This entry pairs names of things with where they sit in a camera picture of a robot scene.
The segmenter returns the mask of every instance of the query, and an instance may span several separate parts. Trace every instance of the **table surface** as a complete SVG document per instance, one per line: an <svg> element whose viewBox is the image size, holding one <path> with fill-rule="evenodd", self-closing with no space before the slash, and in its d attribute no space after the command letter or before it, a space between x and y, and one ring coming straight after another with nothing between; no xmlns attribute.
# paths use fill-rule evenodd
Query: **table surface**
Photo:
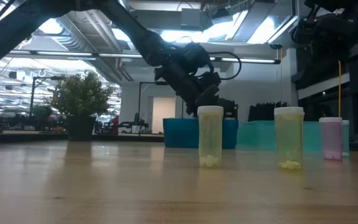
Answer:
<svg viewBox="0 0 358 224"><path fill-rule="evenodd" d="M303 171L268 151L223 158L204 170L196 149L159 143L0 144L0 224L358 223L358 152L305 154Z"/></svg>

